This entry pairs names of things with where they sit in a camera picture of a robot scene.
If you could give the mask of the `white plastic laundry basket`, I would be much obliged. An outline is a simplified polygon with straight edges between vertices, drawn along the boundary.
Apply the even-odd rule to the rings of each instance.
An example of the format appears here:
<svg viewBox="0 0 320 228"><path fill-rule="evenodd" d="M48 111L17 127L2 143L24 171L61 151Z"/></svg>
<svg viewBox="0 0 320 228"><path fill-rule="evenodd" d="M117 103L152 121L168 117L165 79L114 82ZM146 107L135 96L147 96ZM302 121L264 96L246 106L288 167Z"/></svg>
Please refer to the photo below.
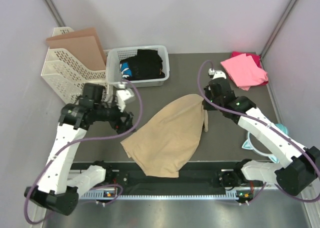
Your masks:
<svg viewBox="0 0 320 228"><path fill-rule="evenodd" d="M122 79L122 73L120 69L120 62L125 58L133 57L137 54L138 50L156 50L158 55L162 58L162 72L164 73L163 78L158 79L144 79L132 81L137 87L154 87L161 86L170 76L170 63L169 54L167 48L163 45L150 45L150 46L134 46L115 48L110 50L104 50L106 55L106 70L105 80L107 84L114 87L119 87Z"/></svg>

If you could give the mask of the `brown paper folder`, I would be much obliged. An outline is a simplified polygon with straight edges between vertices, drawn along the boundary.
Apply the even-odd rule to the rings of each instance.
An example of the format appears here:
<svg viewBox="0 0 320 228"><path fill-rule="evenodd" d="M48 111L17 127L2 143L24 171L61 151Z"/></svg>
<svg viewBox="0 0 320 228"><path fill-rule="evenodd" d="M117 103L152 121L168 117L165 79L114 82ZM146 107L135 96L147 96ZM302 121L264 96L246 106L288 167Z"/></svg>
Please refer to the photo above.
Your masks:
<svg viewBox="0 0 320 228"><path fill-rule="evenodd" d="M46 39L51 49L66 49L91 71L106 68L107 57L95 28L87 28Z"/></svg>

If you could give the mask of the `beige t shirt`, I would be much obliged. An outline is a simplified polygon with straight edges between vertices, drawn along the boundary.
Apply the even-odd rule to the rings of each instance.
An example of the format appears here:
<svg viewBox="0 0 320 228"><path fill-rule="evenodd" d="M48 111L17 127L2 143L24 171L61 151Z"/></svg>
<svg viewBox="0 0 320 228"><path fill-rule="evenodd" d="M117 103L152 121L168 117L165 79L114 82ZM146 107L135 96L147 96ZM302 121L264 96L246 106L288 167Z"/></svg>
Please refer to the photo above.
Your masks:
<svg viewBox="0 0 320 228"><path fill-rule="evenodd" d="M198 94L188 94L172 101L121 142L146 176L179 176L198 148L202 133L209 130L203 100Z"/></svg>

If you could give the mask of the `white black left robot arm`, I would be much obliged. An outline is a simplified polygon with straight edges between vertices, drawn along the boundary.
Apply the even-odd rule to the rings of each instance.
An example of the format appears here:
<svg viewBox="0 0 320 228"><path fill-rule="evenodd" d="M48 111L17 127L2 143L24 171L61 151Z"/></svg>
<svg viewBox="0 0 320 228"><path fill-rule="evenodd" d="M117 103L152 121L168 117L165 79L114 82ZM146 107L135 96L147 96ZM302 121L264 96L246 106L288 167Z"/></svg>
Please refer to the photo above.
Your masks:
<svg viewBox="0 0 320 228"><path fill-rule="evenodd" d="M25 189L27 201L63 215L70 215L78 200L94 186L108 186L113 173L102 161L92 163L84 173L68 179L75 154L89 127L95 122L108 122L118 135L133 130L133 114L126 112L134 98L130 88L123 86L105 100L103 85L86 83L76 101L66 104L58 120L56 137L46 166L34 185Z"/></svg>

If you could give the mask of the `magenta folded t shirt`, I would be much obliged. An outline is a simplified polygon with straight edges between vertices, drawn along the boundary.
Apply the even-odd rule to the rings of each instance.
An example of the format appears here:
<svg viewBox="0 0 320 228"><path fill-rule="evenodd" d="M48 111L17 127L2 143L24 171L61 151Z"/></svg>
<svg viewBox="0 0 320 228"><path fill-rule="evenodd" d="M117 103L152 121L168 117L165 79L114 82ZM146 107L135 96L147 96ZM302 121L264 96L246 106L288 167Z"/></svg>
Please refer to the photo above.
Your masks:
<svg viewBox="0 0 320 228"><path fill-rule="evenodd" d="M232 52L231 59L237 62L237 67L241 72L237 74L237 81L250 86L264 86L268 84L268 73L262 69L260 56L257 54Z"/></svg>

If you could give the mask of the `blue white t shirt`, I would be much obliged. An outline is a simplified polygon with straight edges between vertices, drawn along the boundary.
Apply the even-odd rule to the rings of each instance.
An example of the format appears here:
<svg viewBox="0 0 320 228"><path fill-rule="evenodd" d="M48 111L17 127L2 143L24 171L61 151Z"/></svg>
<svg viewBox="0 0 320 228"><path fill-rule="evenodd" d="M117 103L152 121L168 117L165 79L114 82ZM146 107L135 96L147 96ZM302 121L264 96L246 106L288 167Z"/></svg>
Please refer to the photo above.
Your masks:
<svg viewBox="0 0 320 228"><path fill-rule="evenodd" d="M123 79L132 77L132 71L128 62L120 63L120 72Z"/></svg>

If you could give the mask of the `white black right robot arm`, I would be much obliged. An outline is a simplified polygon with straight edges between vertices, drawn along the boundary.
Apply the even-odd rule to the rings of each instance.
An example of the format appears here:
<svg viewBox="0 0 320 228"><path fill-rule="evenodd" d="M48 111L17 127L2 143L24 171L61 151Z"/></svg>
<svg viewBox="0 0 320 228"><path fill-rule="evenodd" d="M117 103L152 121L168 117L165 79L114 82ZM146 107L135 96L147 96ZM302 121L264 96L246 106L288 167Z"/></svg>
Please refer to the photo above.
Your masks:
<svg viewBox="0 0 320 228"><path fill-rule="evenodd" d="M320 176L320 151L305 148L270 122L245 96L235 96L226 78L212 78L204 88L204 107L218 109L225 118L248 131L277 159L277 163L244 159L224 183L244 186L251 180L273 183L296 196Z"/></svg>

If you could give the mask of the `black t shirt in basket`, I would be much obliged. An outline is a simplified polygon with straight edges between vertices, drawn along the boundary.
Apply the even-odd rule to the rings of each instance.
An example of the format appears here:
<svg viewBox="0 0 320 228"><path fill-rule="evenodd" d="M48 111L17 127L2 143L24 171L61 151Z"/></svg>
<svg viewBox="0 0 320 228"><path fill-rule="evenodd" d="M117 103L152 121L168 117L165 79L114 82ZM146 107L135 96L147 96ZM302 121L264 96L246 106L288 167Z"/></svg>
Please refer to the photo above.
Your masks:
<svg viewBox="0 0 320 228"><path fill-rule="evenodd" d="M126 80L150 80L164 78L163 60L156 50L138 49L135 56L121 60L128 62L132 71L132 77Z"/></svg>

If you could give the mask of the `white mesh file organizer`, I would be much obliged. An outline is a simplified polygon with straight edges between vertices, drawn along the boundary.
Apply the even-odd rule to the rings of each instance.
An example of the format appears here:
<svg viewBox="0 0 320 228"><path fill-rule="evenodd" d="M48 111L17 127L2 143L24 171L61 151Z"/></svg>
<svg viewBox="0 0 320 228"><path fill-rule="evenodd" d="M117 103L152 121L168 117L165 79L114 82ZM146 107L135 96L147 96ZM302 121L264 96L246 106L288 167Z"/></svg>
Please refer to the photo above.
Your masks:
<svg viewBox="0 0 320 228"><path fill-rule="evenodd" d="M74 32L70 27L55 28L51 37ZM91 71L66 49L48 46L41 77L65 102L72 103L82 93L85 83L105 86L106 69Z"/></svg>

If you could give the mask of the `pink folded t shirt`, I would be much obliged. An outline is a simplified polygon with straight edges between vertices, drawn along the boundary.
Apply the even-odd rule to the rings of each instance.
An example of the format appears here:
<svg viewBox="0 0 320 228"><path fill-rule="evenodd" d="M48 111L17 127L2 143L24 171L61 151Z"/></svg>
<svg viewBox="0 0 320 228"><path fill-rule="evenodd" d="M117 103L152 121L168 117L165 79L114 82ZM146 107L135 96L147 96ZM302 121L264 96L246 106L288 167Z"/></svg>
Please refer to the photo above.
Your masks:
<svg viewBox="0 0 320 228"><path fill-rule="evenodd" d="M235 85L245 91L251 87L266 85L268 73L260 67L257 55L240 53L220 63Z"/></svg>

